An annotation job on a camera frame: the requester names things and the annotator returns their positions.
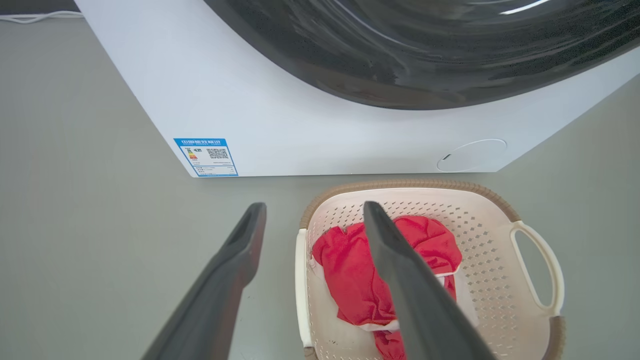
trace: plastic laundry basket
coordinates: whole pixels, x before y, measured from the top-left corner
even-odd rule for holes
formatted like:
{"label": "plastic laundry basket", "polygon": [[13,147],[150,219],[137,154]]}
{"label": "plastic laundry basket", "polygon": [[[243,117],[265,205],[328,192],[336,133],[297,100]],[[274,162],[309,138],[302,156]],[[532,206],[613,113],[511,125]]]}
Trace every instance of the plastic laundry basket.
{"label": "plastic laundry basket", "polygon": [[[497,359],[556,360],[564,346],[562,271],[545,240],[513,208],[477,184],[447,180],[391,180],[338,186],[315,198],[296,240],[296,303],[305,357],[380,360],[373,335],[336,317],[326,283],[308,261],[315,241],[334,226],[362,222],[366,200],[379,202],[391,218],[435,218],[456,236],[461,269],[479,318],[477,330]],[[541,304],[522,261],[516,232],[526,234],[549,267],[553,296]]]}

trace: black glass door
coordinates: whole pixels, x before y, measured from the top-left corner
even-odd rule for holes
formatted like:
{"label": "black glass door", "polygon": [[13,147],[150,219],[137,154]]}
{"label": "black glass door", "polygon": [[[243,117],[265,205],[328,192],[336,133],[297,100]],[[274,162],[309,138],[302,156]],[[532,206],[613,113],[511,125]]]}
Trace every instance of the black glass door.
{"label": "black glass door", "polygon": [[640,0],[205,0],[264,56],[363,104],[457,108],[635,47]]}

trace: red cloth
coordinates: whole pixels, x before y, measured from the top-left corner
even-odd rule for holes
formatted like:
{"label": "red cloth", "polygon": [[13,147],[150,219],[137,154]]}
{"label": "red cloth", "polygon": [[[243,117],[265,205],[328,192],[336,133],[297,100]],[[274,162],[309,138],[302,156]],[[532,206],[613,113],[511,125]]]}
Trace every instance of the red cloth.
{"label": "red cloth", "polygon": [[[439,221],[406,216],[394,223],[435,274],[457,271],[462,254],[453,234]],[[329,229],[316,241],[312,254],[324,268],[324,279],[338,305],[338,318],[354,325],[386,325],[396,319],[391,292],[373,265],[363,223],[345,231]],[[455,299],[453,275],[446,276],[444,286]],[[374,336],[385,360],[406,359],[399,331],[375,331]]]}

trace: qr code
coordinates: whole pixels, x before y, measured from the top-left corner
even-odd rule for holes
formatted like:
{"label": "qr code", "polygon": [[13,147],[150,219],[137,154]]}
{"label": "qr code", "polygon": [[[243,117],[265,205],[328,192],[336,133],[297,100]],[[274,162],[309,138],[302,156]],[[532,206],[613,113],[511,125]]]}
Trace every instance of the qr code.
{"label": "qr code", "polygon": [[229,159],[226,149],[207,149],[212,159]]}

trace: blue and white label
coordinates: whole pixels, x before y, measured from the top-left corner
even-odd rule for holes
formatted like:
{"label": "blue and white label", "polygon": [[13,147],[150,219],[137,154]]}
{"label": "blue and white label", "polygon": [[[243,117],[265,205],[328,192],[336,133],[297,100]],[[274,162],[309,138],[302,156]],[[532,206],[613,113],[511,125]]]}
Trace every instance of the blue and white label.
{"label": "blue and white label", "polygon": [[174,139],[199,177],[238,176],[225,139]]}

